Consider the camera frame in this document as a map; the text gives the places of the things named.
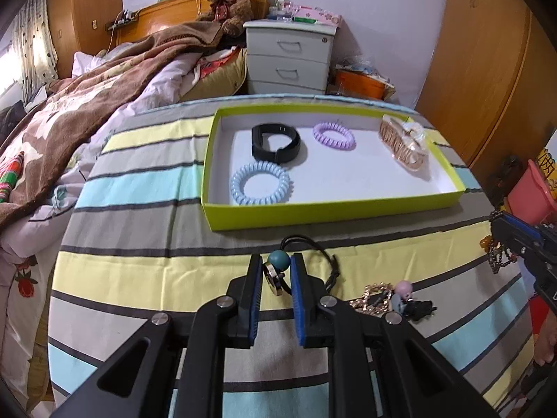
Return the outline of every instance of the teddy bear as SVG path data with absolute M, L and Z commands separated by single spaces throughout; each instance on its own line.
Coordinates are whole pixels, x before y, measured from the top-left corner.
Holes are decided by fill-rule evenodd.
M 197 17 L 196 20 L 215 20 L 222 22 L 225 34 L 237 37 L 244 31 L 243 24 L 253 19 L 250 0 L 207 0 L 211 10 Z

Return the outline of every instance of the wooden wardrobe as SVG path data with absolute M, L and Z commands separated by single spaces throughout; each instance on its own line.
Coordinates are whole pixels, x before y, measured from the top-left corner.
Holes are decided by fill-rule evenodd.
M 108 49 L 105 24 L 122 11 L 122 0 L 47 0 L 48 24 L 58 54 L 58 75 L 71 77 L 73 54 Z M 112 45 L 116 42 L 116 33 Z
M 416 110 L 483 187 L 539 154 L 557 127 L 557 53 L 523 0 L 447 0 Z

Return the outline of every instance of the drawer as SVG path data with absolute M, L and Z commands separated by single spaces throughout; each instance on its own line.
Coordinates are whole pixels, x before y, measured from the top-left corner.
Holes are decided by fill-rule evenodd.
M 273 55 L 303 58 L 328 63 L 334 37 L 326 34 L 270 28 L 247 29 L 247 52 L 254 55 Z
M 247 73 L 250 80 L 257 82 L 324 90 L 327 87 L 329 66 L 315 61 L 247 55 Z
M 247 82 L 248 94 L 325 94 L 325 91 L 301 88 L 299 86 L 283 85 L 282 83 Z

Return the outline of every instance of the window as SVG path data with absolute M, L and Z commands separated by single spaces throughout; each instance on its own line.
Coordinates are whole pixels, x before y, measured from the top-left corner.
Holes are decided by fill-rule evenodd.
M 0 94 L 21 78 L 19 59 L 11 44 L 0 51 Z

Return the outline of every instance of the curtain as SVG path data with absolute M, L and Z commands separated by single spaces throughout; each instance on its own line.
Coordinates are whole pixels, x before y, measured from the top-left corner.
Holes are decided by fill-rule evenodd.
M 58 56 L 48 29 L 46 0 L 27 0 L 13 20 L 12 46 L 21 64 L 23 103 L 41 86 L 58 79 Z

